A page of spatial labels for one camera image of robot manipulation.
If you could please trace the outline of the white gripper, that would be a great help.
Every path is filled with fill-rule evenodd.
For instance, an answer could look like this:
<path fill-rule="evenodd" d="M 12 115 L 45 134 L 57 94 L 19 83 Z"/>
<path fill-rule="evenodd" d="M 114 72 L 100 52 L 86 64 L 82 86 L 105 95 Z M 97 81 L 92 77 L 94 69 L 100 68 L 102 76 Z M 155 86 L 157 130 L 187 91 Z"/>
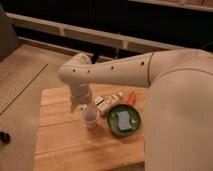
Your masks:
<path fill-rule="evenodd" d="M 71 112 L 74 112 L 79 105 L 88 104 L 92 102 L 92 91 L 88 84 L 71 85 L 69 89 Z"/>

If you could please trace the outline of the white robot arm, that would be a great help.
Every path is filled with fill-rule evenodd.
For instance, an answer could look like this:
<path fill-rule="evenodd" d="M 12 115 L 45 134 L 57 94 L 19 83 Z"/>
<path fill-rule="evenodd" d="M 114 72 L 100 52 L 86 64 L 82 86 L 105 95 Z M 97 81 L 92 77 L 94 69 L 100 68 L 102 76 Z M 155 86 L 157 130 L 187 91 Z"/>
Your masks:
<path fill-rule="evenodd" d="M 212 53 L 186 48 L 97 64 L 79 53 L 59 77 L 76 105 L 91 101 L 91 83 L 147 87 L 145 171 L 213 171 Z"/>

